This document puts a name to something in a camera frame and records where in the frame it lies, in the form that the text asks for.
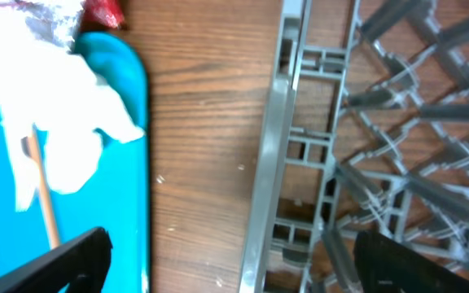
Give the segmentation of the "white paper napkin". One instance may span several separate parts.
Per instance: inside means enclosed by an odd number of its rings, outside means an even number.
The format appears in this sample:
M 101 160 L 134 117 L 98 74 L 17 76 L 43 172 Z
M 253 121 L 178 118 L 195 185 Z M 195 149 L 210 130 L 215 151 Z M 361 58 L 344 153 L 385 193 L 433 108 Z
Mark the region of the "white paper napkin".
M 71 49 L 83 1 L 0 1 L 0 113 L 15 179 L 15 209 L 32 204 L 40 165 L 23 141 L 46 132 L 43 167 L 50 187 L 71 194 L 94 175 L 103 134 L 142 138 L 120 95 Z

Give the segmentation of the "teal plastic serving tray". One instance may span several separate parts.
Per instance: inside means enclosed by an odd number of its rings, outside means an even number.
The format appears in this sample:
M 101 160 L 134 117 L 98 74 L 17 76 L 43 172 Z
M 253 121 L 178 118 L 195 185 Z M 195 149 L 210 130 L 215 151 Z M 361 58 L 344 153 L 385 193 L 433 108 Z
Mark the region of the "teal plastic serving tray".
M 147 74 L 135 50 L 108 33 L 84 33 L 76 43 L 90 67 L 124 99 L 134 122 L 148 125 Z M 146 292 L 150 277 L 148 138 L 120 144 L 104 141 L 99 167 L 76 193 L 52 194 L 62 240 L 94 227 L 112 241 L 106 292 Z M 15 210 L 15 181 L 0 115 L 0 277 L 47 253 L 49 244 L 41 208 Z

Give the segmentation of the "red silver snack wrapper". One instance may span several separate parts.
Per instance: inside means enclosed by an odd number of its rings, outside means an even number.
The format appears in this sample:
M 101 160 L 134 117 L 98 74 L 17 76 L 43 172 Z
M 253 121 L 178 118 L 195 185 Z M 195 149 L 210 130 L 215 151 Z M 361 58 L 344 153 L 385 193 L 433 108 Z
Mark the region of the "red silver snack wrapper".
M 85 0 L 83 28 L 121 28 L 124 25 L 120 0 Z

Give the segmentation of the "grey plastic dishwasher rack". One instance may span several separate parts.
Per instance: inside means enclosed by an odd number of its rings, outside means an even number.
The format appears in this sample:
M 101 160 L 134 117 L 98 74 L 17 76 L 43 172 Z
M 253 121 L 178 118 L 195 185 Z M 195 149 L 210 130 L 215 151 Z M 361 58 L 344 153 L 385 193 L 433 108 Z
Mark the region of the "grey plastic dishwasher rack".
M 284 0 L 241 292 L 364 292 L 374 231 L 469 281 L 469 2 Z

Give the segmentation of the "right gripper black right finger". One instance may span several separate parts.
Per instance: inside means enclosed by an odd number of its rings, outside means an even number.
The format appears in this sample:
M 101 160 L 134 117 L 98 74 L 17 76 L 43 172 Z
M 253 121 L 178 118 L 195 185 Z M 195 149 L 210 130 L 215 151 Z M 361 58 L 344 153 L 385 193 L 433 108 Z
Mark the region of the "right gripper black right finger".
M 357 235 L 354 265 L 365 293 L 469 293 L 469 281 L 374 231 Z

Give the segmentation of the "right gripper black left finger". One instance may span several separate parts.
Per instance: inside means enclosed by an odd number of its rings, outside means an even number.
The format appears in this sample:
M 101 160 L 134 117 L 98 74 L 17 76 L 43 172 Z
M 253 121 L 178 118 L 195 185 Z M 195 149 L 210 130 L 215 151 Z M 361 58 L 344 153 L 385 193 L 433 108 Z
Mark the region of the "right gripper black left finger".
M 0 277 L 0 293 L 99 293 L 112 260 L 112 241 L 102 227 L 31 260 Z

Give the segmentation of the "wooden chopstick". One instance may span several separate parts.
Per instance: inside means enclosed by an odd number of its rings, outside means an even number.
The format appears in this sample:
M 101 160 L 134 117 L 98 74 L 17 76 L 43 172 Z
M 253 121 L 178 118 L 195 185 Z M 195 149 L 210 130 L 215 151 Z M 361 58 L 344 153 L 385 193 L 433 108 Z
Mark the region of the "wooden chopstick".
M 37 165 L 39 172 L 39 202 L 41 205 L 42 216 L 46 227 L 47 238 L 50 249 L 56 249 L 60 246 L 61 241 L 59 237 L 59 231 L 55 219 L 55 213 L 51 202 L 50 190 L 47 185 L 46 176 L 44 172 L 44 166 L 42 164 L 42 154 L 38 144 L 37 135 L 31 133 L 28 137 L 28 150 L 29 154 Z

